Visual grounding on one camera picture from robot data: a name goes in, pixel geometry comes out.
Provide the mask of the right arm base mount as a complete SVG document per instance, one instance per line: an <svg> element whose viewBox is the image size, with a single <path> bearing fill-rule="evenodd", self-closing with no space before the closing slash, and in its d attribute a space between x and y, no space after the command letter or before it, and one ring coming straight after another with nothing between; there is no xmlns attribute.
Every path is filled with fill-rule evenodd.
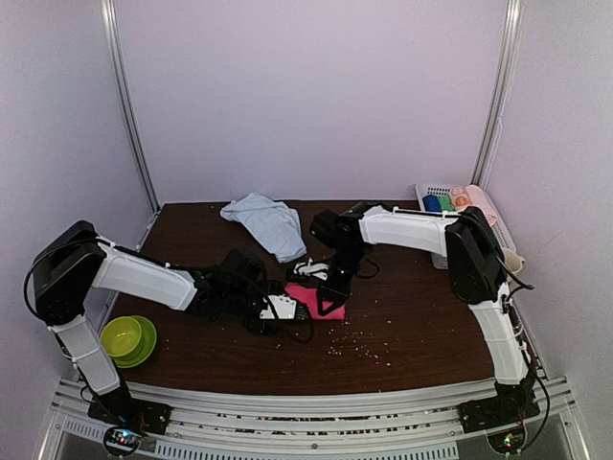
<svg viewBox="0 0 613 460"><path fill-rule="evenodd" d="M518 425L525 418L540 414L534 392L526 394L523 390L463 402L457 410L464 433Z"/></svg>

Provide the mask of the magenta pink towel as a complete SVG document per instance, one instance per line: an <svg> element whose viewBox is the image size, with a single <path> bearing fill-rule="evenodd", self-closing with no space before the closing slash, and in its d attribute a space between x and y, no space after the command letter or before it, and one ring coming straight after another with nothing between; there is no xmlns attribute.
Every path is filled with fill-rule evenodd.
<svg viewBox="0 0 613 460"><path fill-rule="evenodd" d="M317 291L314 287L303 287L297 283L288 283L285 286L285 291L291 298L305 304L315 320L341 321L346 318L346 307L344 305L325 315L321 314L318 311Z"/></svg>

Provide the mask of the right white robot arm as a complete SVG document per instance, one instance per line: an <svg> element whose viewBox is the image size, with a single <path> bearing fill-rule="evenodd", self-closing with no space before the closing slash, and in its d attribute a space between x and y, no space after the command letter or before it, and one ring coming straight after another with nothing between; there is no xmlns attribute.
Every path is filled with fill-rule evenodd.
<svg viewBox="0 0 613 460"><path fill-rule="evenodd" d="M378 244L437 254L447 260L452 293L466 303L481 328L500 389L491 402L497 422L512 422L528 406L520 386L532 387L534 371L511 317L509 270L483 212L429 213L359 203L342 214L317 214L309 232L333 250L326 280L316 290L317 310L326 316L345 304L362 259Z"/></svg>

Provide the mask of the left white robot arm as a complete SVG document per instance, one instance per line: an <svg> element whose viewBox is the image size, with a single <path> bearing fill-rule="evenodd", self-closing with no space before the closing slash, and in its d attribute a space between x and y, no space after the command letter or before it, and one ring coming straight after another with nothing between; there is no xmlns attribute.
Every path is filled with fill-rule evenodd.
<svg viewBox="0 0 613 460"><path fill-rule="evenodd" d="M98 289L87 296L96 324L121 314L142 314L153 320L160 334L156 351L144 364L125 369L134 382L174 390L281 395L290 391L289 369L296 345L284 333L273 336L246 333L238 321L205 319L172 313L145 300ZM23 340L11 359L10 382L47 398L69 366L43 325L24 318Z"/></svg>

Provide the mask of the white plastic basket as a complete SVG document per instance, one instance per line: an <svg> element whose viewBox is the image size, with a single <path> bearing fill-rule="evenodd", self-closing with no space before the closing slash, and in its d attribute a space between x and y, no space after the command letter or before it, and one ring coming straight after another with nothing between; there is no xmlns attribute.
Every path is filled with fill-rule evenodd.
<svg viewBox="0 0 613 460"><path fill-rule="evenodd" d="M422 211L425 210L425 205L423 203L423 198L425 196L448 196L450 191L452 190L453 185L442 184L442 183L418 183L415 185L415 191L418 198L419 206ZM498 216L497 222L491 227L491 230L499 242L500 246L503 248L508 248L509 250L516 252L516 245L513 241L513 238L507 228L506 223L502 219L502 215L497 210L494 202L490 199L488 194L485 194L487 202L489 206L495 211ZM431 253L431 262L432 265L436 269L447 270L447 259L442 257L441 255Z"/></svg>

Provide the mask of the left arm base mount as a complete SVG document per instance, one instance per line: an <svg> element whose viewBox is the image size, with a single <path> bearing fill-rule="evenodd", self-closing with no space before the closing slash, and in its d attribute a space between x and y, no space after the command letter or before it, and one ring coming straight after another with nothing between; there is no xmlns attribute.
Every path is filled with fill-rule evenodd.
<svg viewBox="0 0 613 460"><path fill-rule="evenodd" d="M96 396L87 415L114 426L138 433L163 435L170 421L171 407L165 403L135 399L130 394L112 392Z"/></svg>

